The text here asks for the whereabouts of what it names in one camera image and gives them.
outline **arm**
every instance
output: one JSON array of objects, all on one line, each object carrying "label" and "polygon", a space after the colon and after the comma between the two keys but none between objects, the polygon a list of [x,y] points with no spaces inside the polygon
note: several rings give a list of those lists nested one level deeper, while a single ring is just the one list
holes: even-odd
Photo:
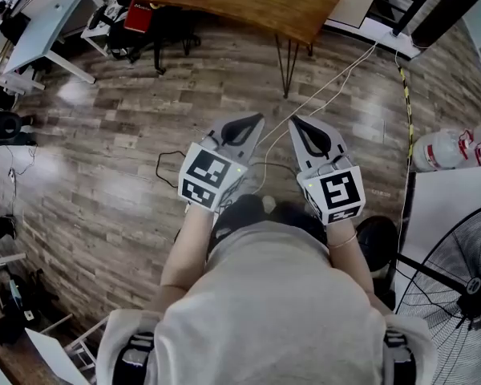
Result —
[{"label": "arm", "polygon": [[212,232],[214,214],[198,205],[191,205],[184,225],[162,270],[160,290],[152,310],[165,312],[181,299],[201,278]]},{"label": "arm", "polygon": [[392,314],[392,311],[374,295],[374,285],[370,276],[369,266],[356,238],[347,242],[355,230],[351,220],[335,222],[326,227],[328,237],[329,259],[334,268],[344,271],[366,292],[370,304],[382,315]]}]

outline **electric fan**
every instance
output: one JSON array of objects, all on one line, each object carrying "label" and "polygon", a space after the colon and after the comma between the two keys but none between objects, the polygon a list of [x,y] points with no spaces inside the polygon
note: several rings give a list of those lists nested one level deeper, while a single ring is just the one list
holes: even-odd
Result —
[{"label": "electric fan", "polygon": [[434,384],[481,384],[481,209],[461,220],[422,264],[397,314],[425,319],[439,353]]}]

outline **wooden floor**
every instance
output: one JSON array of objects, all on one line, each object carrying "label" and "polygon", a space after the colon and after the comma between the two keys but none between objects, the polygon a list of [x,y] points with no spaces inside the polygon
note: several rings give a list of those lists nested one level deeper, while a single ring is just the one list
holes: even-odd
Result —
[{"label": "wooden floor", "polygon": [[[18,240],[3,250],[24,251],[27,265],[43,268],[61,304],[89,327],[110,310],[144,306],[157,291],[162,266],[184,218],[185,203],[156,177],[159,153],[186,152],[218,117],[240,111],[265,115],[273,128],[370,45],[322,32],[313,57],[299,52],[289,99],[271,35],[236,23],[210,20],[198,27],[201,47],[185,57],[180,45],[164,50],[159,77],[146,52],[134,66],[89,49],[72,60],[93,74],[79,82],[54,66],[45,91],[24,97],[17,110],[34,113],[39,149],[35,165],[18,178],[14,214]],[[415,135],[481,122],[481,66],[462,26],[426,54],[406,63]],[[302,109],[330,99],[343,79]],[[344,136],[362,168],[364,217],[398,221],[406,174],[407,123],[394,55],[377,49],[356,68],[344,91],[317,114]],[[262,157],[272,141],[257,150]],[[27,148],[11,148],[21,172]],[[173,182],[182,158],[166,156],[161,174]],[[296,166],[289,137],[269,161]],[[11,210],[7,178],[11,155],[0,148],[0,214]],[[252,170],[255,184],[263,168]],[[269,167],[263,194],[303,201],[295,179]]]}]

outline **shoulder strap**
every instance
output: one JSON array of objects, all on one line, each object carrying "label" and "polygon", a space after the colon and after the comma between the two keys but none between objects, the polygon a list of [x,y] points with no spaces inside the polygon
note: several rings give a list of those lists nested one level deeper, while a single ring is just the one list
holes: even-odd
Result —
[{"label": "shoulder strap", "polygon": [[415,385],[417,366],[406,337],[396,330],[387,330],[384,341],[384,385]]},{"label": "shoulder strap", "polygon": [[152,332],[140,332],[132,335],[115,361],[112,385],[124,383],[143,385],[148,368],[148,358],[153,347]]}]

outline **yellow-black tape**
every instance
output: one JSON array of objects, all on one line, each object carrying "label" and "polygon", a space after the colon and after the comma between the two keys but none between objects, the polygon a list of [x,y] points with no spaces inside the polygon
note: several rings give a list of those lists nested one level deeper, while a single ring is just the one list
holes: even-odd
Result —
[{"label": "yellow-black tape", "polygon": [[411,118],[411,102],[410,102],[410,89],[406,84],[406,77],[404,75],[404,70],[402,67],[398,67],[399,73],[401,74],[402,78],[402,86],[404,88],[404,99],[406,101],[406,113],[408,114],[408,159],[407,164],[410,166],[411,164],[411,156],[413,155],[413,146],[414,146],[414,124]]}]

